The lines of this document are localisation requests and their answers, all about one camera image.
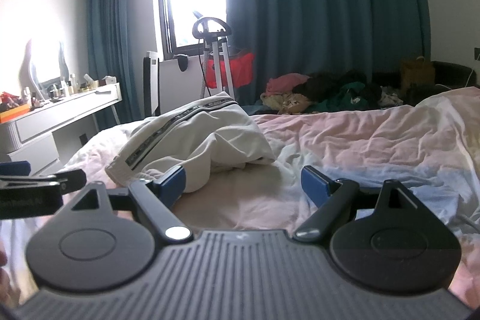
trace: white dressing table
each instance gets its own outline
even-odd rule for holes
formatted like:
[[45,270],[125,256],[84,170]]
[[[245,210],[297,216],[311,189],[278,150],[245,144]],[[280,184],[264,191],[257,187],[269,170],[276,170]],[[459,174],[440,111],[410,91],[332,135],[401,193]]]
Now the white dressing table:
[[32,166],[32,175],[57,172],[63,164],[52,132],[107,107],[111,107],[119,124],[114,104],[122,100],[121,95],[119,84],[110,84],[0,124],[0,163],[27,160]]

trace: bed sheet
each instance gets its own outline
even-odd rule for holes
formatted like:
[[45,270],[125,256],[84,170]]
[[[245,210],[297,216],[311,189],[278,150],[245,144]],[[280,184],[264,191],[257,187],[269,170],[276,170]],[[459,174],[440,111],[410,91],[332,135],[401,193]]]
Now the bed sheet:
[[[480,222],[480,90],[449,91],[415,108],[253,118],[277,161],[213,175],[206,186],[175,204],[173,211],[184,223],[195,231],[292,232],[316,210],[300,185],[307,164],[364,186],[398,179],[460,238],[462,263],[451,290],[471,307],[480,304],[480,235],[464,222],[464,216]],[[139,124],[96,135],[66,168],[82,168],[89,181],[114,187],[104,167]]]

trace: black side stripe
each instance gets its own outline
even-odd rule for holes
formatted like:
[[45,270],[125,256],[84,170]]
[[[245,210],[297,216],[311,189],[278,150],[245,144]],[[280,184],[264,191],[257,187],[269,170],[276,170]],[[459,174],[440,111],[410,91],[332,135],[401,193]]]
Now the black side stripe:
[[135,169],[144,160],[144,158],[152,151],[152,149],[165,137],[165,135],[171,131],[175,126],[183,121],[187,121],[197,115],[200,112],[212,112],[214,110],[223,109],[227,106],[237,104],[231,98],[224,98],[216,100],[214,102],[207,103],[202,106],[192,106],[172,117],[167,121],[162,128],[155,131],[148,137],[138,148],[125,160],[126,164],[131,169]]

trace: window frame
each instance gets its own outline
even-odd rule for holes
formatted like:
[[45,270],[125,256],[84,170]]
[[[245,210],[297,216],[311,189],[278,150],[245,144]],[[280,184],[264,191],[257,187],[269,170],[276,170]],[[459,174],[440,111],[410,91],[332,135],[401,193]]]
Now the window frame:
[[160,32],[164,59],[171,60],[179,54],[198,56],[198,44],[177,47],[175,24],[170,0],[158,0],[158,6],[160,10]]

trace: teal curtain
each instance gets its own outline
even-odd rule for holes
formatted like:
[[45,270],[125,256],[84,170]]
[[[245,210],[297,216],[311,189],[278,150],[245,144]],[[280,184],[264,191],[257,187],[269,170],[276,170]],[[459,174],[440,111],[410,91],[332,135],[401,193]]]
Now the teal curtain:
[[227,0],[232,43],[256,54],[254,80],[239,91],[252,104],[271,77],[399,70],[430,57],[427,0]]
[[[127,0],[88,0],[87,18],[90,76],[116,76],[122,93],[122,101],[115,105],[120,121],[141,119],[128,45]],[[97,121],[101,129],[116,124],[108,108],[97,113]]]

